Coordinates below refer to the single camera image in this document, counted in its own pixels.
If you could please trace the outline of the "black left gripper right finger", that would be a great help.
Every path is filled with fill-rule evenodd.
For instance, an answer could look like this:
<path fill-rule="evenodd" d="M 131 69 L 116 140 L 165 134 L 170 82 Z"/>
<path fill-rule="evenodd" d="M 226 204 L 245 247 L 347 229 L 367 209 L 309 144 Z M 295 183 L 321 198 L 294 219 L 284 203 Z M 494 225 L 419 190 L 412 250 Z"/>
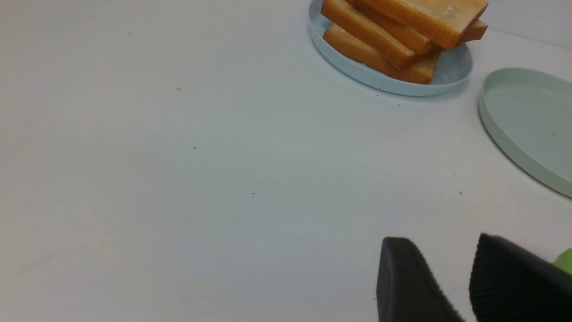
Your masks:
<path fill-rule="evenodd" d="M 479 236 L 469 298 L 479 322 L 572 319 L 571 275 L 501 236 Z"/>

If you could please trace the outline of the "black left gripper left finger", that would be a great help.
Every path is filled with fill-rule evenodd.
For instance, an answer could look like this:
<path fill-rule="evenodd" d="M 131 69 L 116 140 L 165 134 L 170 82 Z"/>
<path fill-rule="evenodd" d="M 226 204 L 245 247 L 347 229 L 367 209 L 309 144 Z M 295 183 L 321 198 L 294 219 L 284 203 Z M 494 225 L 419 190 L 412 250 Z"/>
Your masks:
<path fill-rule="evenodd" d="M 463 322 L 408 238 L 385 237 L 381 246 L 376 299 L 380 322 Z"/>

